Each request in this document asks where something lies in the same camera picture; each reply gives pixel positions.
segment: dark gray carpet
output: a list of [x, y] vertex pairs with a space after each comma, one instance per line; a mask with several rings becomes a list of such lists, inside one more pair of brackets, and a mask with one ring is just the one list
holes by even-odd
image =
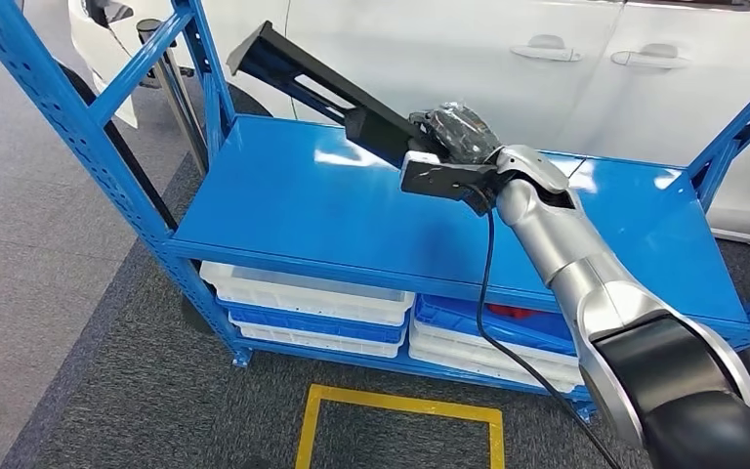
[[[187, 160], [166, 202], [182, 211], [196, 184]], [[722, 248], [750, 297], [750, 247]], [[312, 383], [500, 408], [508, 467], [604, 467], [547, 398], [267, 353], [236, 368], [182, 322], [180, 304], [137, 243], [4, 467], [292, 467]], [[648, 467], [595, 429], [626, 468]], [[312, 467], [487, 467], [486, 445], [481, 424], [324, 404]]]

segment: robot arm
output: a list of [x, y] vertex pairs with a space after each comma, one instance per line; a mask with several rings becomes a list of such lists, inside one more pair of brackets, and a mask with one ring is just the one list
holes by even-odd
[[612, 428], [655, 467], [750, 469], [750, 377], [729, 344], [625, 269], [548, 158], [508, 146], [495, 163], [499, 216], [555, 293]]

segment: cable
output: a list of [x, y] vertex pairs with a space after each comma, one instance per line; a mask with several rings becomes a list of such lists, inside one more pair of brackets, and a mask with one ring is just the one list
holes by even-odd
[[490, 264], [493, 261], [493, 244], [495, 244], [495, 237], [496, 237], [495, 224], [493, 223], [493, 207], [490, 205], [490, 201], [487, 199], [487, 196], [484, 194], [484, 192], [481, 191], [481, 189], [477, 188], [475, 185], [472, 185], [472, 184], [465, 184], [463, 186], [475, 192], [476, 194], [478, 194], [479, 197], [481, 197], [481, 200], [484, 202], [484, 205], [487, 207], [487, 225], [488, 225], [487, 260], [484, 261], [484, 276], [483, 276], [483, 279], [481, 280], [481, 292], [479, 294], [479, 304], [476, 308], [476, 324], [479, 327], [479, 334], [481, 334], [481, 337], [483, 337], [484, 340], [489, 342], [490, 345], [498, 349], [499, 352], [505, 354], [511, 360], [518, 363], [522, 368], [524, 368], [528, 373], [530, 373], [530, 375], [533, 376], [536, 379], [536, 381], [539, 382], [539, 384], [541, 384], [545, 389], [547, 389], [548, 393], [550, 393], [550, 395], [556, 398], [557, 402], [560, 403], [560, 407], [568, 415], [570, 415], [573, 421], [579, 426], [579, 428], [582, 429], [582, 431], [585, 433], [585, 436], [587, 436], [588, 439], [591, 440], [591, 443], [594, 444], [595, 447], [597, 447], [597, 450], [603, 456], [608, 466], [610, 466], [612, 469], [621, 469], [621, 466], [619, 465], [618, 462], [616, 462], [616, 459], [614, 459], [610, 451], [607, 450], [603, 442], [600, 441], [600, 439], [597, 438], [596, 435], [594, 435], [594, 432], [591, 431], [591, 428], [588, 427], [588, 424], [586, 424], [585, 421], [582, 420], [582, 417], [580, 417], [579, 414], [576, 413], [576, 410], [574, 410], [573, 407], [570, 406], [567, 400], [554, 387], [554, 385], [551, 384], [550, 381], [545, 379], [545, 377], [542, 376], [542, 374], [539, 371], [537, 371], [536, 368], [531, 366], [530, 363], [526, 362], [522, 357], [517, 355], [512, 350], [500, 344], [496, 339], [490, 337], [490, 335], [487, 334], [487, 332], [484, 330], [484, 323], [482, 321], [482, 313], [484, 311], [484, 298], [487, 296], [487, 284], [489, 283], [489, 280], [490, 280]]

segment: yellow tape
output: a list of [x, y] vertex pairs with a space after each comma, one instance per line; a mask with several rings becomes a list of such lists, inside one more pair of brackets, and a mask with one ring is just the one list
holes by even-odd
[[490, 469], [504, 469], [502, 412], [498, 408], [404, 398], [352, 389], [333, 388], [320, 384], [312, 384], [309, 388], [309, 396], [306, 398], [306, 410], [303, 415], [303, 427], [300, 432], [295, 469], [309, 469], [312, 462], [314, 433], [317, 429], [317, 415], [320, 412], [320, 401], [322, 400], [487, 422], [490, 440]]

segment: car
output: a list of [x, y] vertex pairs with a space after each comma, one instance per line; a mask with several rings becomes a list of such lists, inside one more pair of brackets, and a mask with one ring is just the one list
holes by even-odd
[[[101, 91], [170, 0], [68, 0]], [[503, 142], [687, 165], [750, 100], [750, 4], [603, 0], [202, 0], [224, 69], [263, 21], [399, 113], [461, 101]], [[193, 74], [188, 49], [175, 56]], [[275, 117], [327, 122], [252, 77], [228, 84]], [[145, 86], [153, 86], [146, 80]], [[129, 99], [117, 112], [137, 125]], [[750, 147], [708, 219], [750, 243]]]

